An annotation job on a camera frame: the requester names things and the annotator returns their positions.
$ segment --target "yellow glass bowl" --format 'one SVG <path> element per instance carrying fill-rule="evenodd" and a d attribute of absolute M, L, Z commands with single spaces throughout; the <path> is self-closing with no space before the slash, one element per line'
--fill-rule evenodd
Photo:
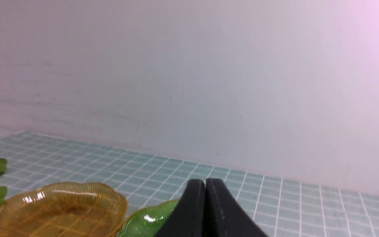
<path fill-rule="evenodd" d="M 112 237 L 127 199 L 102 183 L 56 183 L 0 206 L 0 237 Z"/>

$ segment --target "green glass dish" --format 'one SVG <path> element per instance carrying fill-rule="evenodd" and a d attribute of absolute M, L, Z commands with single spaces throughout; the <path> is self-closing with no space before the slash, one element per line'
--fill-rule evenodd
<path fill-rule="evenodd" d="M 127 218 L 116 237 L 153 237 L 175 209 L 179 199 L 146 207 Z"/>

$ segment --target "pink-tinted wall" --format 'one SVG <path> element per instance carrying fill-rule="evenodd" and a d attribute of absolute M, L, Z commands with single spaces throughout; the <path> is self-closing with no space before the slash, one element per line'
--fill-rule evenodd
<path fill-rule="evenodd" d="M 379 1 L 0 0 L 0 126 L 379 194 Z"/>

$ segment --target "table surface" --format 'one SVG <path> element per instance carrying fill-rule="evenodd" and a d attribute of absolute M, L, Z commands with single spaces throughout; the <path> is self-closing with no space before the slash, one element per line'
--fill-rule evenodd
<path fill-rule="evenodd" d="M 0 139 L 8 197 L 63 182 L 102 182 L 125 195 L 128 215 L 179 198 L 188 179 L 221 178 L 269 236 L 379 237 L 379 197 L 172 157 L 22 132 Z"/>

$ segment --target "glass plate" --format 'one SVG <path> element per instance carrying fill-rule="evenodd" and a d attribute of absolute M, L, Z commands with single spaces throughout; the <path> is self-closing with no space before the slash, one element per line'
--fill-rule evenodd
<path fill-rule="evenodd" d="M 179 199 L 158 206 L 146 207 L 127 218 L 116 237 L 152 237 L 161 229 L 175 209 Z"/>
<path fill-rule="evenodd" d="M 0 206 L 0 237 L 112 237 L 127 199 L 102 183 L 56 183 Z"/>

